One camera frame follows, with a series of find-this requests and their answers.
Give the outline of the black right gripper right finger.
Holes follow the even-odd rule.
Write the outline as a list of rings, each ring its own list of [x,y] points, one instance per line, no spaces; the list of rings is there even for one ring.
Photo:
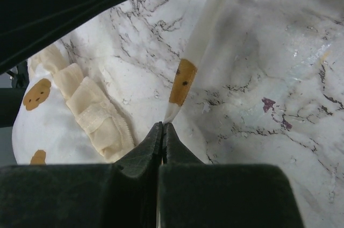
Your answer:
[[[266,164],[202,163],[163,127],[159,169],[162,227],[303,227],[290,182]]]

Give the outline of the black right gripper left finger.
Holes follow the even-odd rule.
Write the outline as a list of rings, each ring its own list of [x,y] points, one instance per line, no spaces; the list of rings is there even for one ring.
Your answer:
[[[115,163],[1,168],[1,227],[157,227],[162,137]]]

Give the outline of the small bear print pillow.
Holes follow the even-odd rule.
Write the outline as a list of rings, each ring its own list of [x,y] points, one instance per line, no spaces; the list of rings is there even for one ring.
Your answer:
[[[12,129],[17,164],[113,163],[134,148],[126,120],[55,45],[27,66],[30,82]]]

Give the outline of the large bear print cushion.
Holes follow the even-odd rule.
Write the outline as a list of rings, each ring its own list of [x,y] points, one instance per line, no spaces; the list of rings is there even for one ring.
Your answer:
[[[225,5],[226,0],[206,0],[175,73],[163,121],[165,124],[175,119],[184,104]]]

